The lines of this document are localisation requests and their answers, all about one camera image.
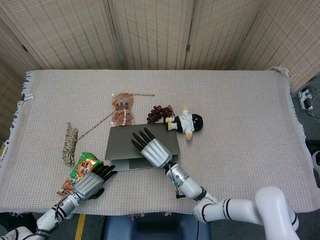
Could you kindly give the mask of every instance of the floor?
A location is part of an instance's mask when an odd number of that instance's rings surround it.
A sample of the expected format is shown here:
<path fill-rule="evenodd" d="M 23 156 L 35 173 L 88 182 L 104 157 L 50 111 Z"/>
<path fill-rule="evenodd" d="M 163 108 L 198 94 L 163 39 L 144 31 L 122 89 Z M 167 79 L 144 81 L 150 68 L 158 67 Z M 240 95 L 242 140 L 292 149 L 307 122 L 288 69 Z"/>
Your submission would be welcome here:
<path fill-rule="evenodd" d="M 308 85 L 320 90 L 320 76 L 310 82 Z M 296 115 L 302 123 L 307 140 L 320 140 L 320 118 L 316 121 L 306 111 L 301 110 L 299 99 L 297 96 L 292 98 Z M 313 114 L 320 115 L 320 97 L 313 102 Z M 320 187 L 320 178 L 315 172 L 315 177 L 318 179 L 317 184 Z M 40 213 L 35 213 L 34 216 L 39 218 Z M 315 240 L 320 236 L 320 209 L 314 212 L 299 213 L 299 228 L 297 234 L 301 240 Z M 55 230 L 51 235 L 51 240 L 72 240 L 75 239 L 79 215 L 76 214 L 72 219 L 63 221 L 59 229 Z M 101 230 L 104 223 L 104 217 L 99 215 L 86 215 L 85 224 L 82 233 L 83 240 L 99 240 Z M 213 240 L 265 240 L 264 228 L 259 225 L 219 220 L 210 224 Z M 6 230 L 0 226 L 0 236 L 4 235 Z"/>

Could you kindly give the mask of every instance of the green snack bag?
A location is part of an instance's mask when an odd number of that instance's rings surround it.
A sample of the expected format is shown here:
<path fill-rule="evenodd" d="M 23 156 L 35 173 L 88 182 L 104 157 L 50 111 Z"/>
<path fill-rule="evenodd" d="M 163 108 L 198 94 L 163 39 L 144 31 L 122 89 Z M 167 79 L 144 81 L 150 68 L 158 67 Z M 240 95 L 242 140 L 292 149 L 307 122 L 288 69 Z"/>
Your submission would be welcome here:
<path fill-rule="evenodd" d="M 87 172 L 91 172 L 100 164 L 102 164 L 102 161 L 98 160 L 95 155 L 89 152 L 83 152 L 78 163 L 74 166 L 72 172 L 64 182 L 62 188 L 60 188 L 56 193 L 62 196 L 72 194 L 73 186 L 76 182 L 82 179 Z"/>

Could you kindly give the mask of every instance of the woven screen panel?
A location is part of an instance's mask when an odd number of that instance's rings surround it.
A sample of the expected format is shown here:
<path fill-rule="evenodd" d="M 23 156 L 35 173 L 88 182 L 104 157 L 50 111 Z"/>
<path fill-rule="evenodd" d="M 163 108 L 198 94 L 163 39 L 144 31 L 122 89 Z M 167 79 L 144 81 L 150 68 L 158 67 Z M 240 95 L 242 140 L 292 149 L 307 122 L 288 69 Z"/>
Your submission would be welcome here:
<path fill-rule="evenodd" d="M 292 93 L 320 71 L 319 0 L 270 0 L 251 31 L 236 69 L 286 67 Z"/>
<path fill-rule="evenodd" d="M 21 100 L 23 78 L 15 79 L 0 64 L 0 139 L 8 139 L 17 103 Z"/>
<path fill-rule="evenodd" d="M 186 69 L 230 69 L 258 14 L 261 0 L 202 0 L 196 2 Z"/>
<path fill-rule="evenodd" d="M 101 0 L 0 0 L 49 69 L 120 69 Z"/>
<path fill-rule="evenodd" d="M 111 2 L 128 69 L 180 69 L 187 0 Z"/>
<path fill-rule="evenodd" d="M 14 70 L 23 82 L 27 71 L 42 69 L 21 46 L 16 36 L 0 19 L 0 58 Z"/>

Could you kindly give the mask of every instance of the black and white plush toy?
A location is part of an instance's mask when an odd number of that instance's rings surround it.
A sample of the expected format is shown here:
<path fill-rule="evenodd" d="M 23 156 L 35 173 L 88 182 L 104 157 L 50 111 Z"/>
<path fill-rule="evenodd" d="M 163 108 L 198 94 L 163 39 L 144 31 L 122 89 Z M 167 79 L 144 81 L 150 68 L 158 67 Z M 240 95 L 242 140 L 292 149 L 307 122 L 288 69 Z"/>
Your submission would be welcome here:
<path fill-rule="evenodd" d="M 204 125 L 204 121 L 198 114 L 189 113 L 187 106 L 184 107 L 182 115 L 176 117 L 167 117 L 165 119 L 166 129 L 171 131 L 177 130 L 179 133 L 185 133 L 185 138 L 190 141 L 192 133 L 200 131 Z"/>

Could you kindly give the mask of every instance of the snack bag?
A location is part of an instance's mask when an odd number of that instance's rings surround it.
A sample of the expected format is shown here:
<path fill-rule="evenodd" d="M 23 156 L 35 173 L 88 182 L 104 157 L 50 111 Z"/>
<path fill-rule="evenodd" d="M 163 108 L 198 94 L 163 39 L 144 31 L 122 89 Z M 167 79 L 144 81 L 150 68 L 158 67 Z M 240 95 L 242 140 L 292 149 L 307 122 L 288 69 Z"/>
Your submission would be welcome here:
<path fill-rule="evenodd" d="M 135 118 L 132 114 L 132 105 L 134 104 L 134 95 L 132 93 L 119 93 L 112 99 L 113 116 L 112 126 L 128 126 L 135 124 Z"/>
<path fill-rule="evenodd" d="M 72 194 L 73 186 L 76 184 L 76 182 L 82 179 L 87 172 L 91 172 L 101 163 L 102 161 L 98 160 L 93 154 L 83 152 L 78 163 L 74 166 L 72 172 L 64 182 L 62 188 L 60 188 L 60 190 L 56 193 L 62 196 Z"/>

